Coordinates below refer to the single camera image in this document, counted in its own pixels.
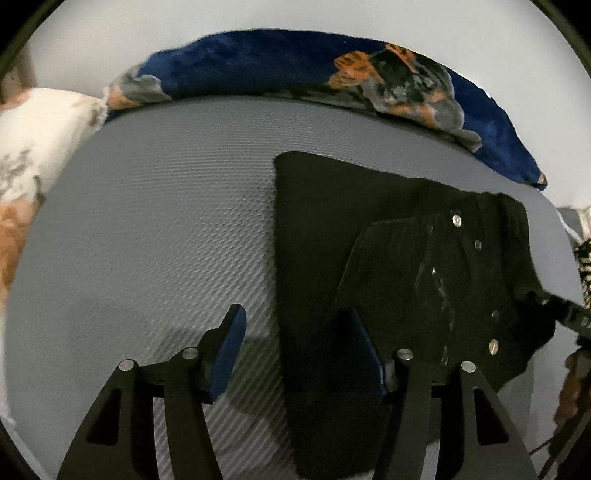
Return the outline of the grey mesh mattress pad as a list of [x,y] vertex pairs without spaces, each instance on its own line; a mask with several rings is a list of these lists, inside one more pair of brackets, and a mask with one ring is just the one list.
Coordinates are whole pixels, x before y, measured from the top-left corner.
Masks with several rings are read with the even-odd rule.
[[581,300],[552,203],[423,129],[271,99],[140,109],[109,122],[63,170],[8,299],[11,435],[41,476],[56,477],[121,360],[165,361],[239,303],[245,344],[228,392],[205,410],[219,466],[228,479],[296,477],[274,316],[273,161],[287,151],[514,197],[543,286]]

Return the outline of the navy floral blanket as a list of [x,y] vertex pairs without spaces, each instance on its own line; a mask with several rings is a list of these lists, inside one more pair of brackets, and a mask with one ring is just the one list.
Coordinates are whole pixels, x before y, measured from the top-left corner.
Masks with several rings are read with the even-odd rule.
[[548,181],[507,113],[479,86],[403,46],[317,31],[209,35],[151,54],[110,82],[108,120],[133,109],[207,96],[320,103],[432,129],[504,177]]

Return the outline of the black white striped cloth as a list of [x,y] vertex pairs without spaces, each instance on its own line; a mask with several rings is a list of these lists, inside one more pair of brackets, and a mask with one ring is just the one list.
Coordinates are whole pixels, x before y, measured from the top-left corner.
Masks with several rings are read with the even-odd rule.
[[574,249],[583,290],[585,307],[591,309],[591,239],[585,240]]

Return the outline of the white crumpled cloth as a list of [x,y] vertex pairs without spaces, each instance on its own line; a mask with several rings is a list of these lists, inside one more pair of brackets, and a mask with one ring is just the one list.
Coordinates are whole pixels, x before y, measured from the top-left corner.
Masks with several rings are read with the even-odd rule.
[[563,228],[572,240],[579,246],[591,236],[591,206],[584,208],[559,208],[557,210]]

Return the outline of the white orange floral pillow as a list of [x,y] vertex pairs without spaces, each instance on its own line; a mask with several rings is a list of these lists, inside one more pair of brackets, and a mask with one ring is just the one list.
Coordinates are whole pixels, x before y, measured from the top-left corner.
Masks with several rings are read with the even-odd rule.
[[1,362],[7,300],[32,223],[73,154],[103,125],[106,101],[26,88],[1,104]]

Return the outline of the black pants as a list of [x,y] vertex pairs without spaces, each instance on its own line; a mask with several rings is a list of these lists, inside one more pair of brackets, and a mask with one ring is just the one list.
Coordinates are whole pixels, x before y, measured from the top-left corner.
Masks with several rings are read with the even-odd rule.
[[494,389],[553,336],[524,206],[301,152],[274,161],[276,315],[297,473],[370,471],[402,349]]

